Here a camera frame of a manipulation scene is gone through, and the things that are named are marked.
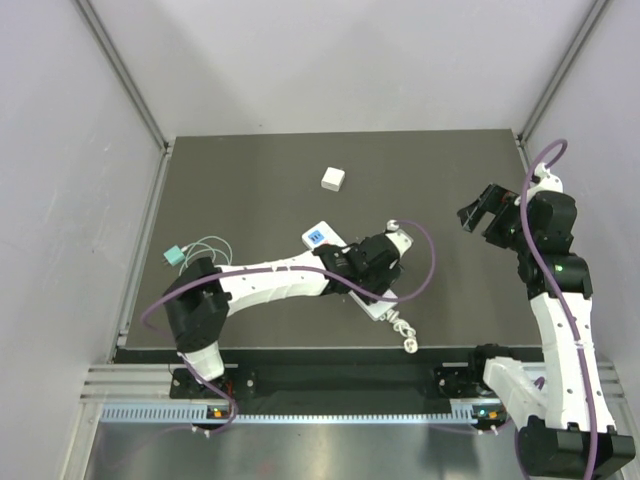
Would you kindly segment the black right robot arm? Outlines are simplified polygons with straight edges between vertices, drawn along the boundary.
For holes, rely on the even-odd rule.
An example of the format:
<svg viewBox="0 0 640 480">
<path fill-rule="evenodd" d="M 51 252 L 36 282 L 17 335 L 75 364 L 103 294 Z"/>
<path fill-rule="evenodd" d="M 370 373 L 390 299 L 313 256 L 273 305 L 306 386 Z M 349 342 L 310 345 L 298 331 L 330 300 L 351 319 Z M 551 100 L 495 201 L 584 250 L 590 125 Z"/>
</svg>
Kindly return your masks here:
<svg viewBox="0 0 640 480">
<path fill-rule="evenodd" d="M 571 250 L 574 199 L 539 191 L 519 204 L 517 193 L 489 185 L 457 213 L 472 232 L 493 220 L 485 240 L 516 253 L 542 341 L 545 383 L 535 385 L 507 347 L 476 349 L 466 380 L 476 394 L 496 394 L 517 431 L 517 452 L 529 476 L 607 479 L 636 456 L 604 399 L 591 336 L 593 287 L 586 261 Z"/>
</svg>

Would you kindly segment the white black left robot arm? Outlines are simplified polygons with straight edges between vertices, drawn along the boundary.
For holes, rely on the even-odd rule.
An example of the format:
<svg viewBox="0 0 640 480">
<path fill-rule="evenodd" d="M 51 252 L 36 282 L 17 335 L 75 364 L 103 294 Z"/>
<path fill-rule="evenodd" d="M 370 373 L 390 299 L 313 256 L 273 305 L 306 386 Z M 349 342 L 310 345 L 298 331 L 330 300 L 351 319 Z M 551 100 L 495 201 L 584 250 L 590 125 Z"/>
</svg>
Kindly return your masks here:
<svg viewBox="0 0 640 480">
<path fill-rule="evenodd" d="M 164 292 L 179 292 L 164 307 L 176 349 L 194 369 L 192 384 L 209 397 L 226 387 L 218 340 L 229 316 L 289 297 L 355 292 L 372 303 L 399 278 L 400 260 L 412 243 L 397 230 L 343 247 L 324 243 L 294 257 L 256 265 L 215 266 L 209 258 L 196 260 Z"/>
</svg>

